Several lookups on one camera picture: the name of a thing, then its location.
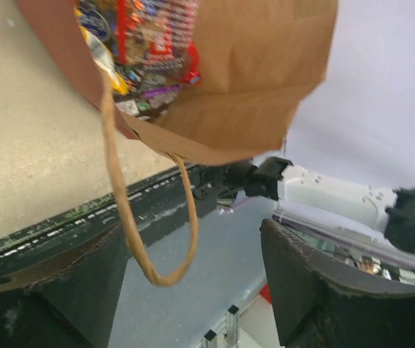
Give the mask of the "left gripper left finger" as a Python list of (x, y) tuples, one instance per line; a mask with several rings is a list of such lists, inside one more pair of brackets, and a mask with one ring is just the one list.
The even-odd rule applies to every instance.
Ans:
[(106, 347), (127, 260), (114, 227), (0, 277), (0, 347)]

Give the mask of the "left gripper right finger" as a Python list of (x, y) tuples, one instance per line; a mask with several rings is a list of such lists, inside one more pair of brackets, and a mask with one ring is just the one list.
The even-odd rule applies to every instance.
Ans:
[(415, 286), (351, 267), (272, 219), (260, 235), (283, 347), (415, 347)]

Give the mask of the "red brown paper bag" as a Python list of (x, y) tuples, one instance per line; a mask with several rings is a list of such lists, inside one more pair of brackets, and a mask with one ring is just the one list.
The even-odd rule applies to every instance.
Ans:
[(151, 263), (126, 195), (115, 132), (137, 138), (179, 167), (222, 165), (281, 147), (302, 100), (326, 77), (337, 1), (202, 1), (194, 28), (202, 83), (183, 90), (165, 115), (145, 122), (118, 110), (110, 79), (92, 61), (72, 1), (18, 7), (73, 88), (102, 113), (107, 172), (126, 242), (155, 286), (180, 281), (194, 258), (198, 218), (186, 171), (191, 241), (183, 263), (161, 276)]

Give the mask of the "large red snack bag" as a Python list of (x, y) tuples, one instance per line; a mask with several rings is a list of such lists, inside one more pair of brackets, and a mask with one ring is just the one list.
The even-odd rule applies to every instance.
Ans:
[(118, 1), (117, 62), (165, 75), (189, 86), (200, 83), (193, 42), (198, 1)]

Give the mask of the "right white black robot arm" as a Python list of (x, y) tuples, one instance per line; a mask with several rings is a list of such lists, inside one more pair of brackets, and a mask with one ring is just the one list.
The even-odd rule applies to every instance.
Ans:
[(279, 157), (269, 157), (260, 166), (235, 162), (224, 175), (230, 189), (334, 213), (382, 233), (397, 249), (415, 254), (415, 188), (374, 188), (322, 175)]

